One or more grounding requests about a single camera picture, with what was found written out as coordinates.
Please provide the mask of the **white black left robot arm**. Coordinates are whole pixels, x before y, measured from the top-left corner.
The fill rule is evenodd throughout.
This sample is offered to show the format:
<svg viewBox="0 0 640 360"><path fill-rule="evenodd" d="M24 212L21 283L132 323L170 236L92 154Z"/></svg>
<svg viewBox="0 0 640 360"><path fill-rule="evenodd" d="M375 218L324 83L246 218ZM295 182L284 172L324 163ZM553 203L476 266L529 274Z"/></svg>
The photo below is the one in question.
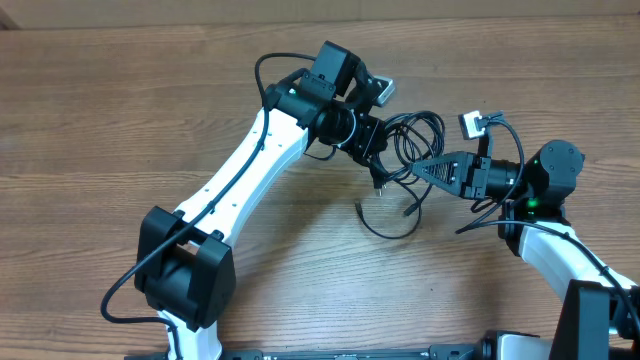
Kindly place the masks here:
<svg viewBox="0 0 640 360"><path fill-rule="evenodd" d="M349 50L325 42L311 66L260 86L249 133L215 175L174 211L144 217L134 286L169 336L163 359L219 359L217 321L236 288L233 248L251 213L315 140L363 164L386 147L371 116L395 91Z"/></svg>

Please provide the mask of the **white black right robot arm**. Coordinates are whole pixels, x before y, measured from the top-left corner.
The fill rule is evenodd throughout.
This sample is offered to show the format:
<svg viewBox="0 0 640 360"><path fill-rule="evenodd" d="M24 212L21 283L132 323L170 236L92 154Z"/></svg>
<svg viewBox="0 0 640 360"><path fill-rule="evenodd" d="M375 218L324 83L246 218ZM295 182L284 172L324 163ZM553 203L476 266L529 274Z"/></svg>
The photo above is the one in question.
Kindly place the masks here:
<svg viewBox="0 0 640 360"><path fill-rule="evenodd" d="M413 175L469 200L499 200L493 221L511 252L536 269L562 302L554 336L489 331L471 359L636 359L639 287L582 243L565 217L585 157L553 140L525 163L453 152L421 160Z"/></svg>

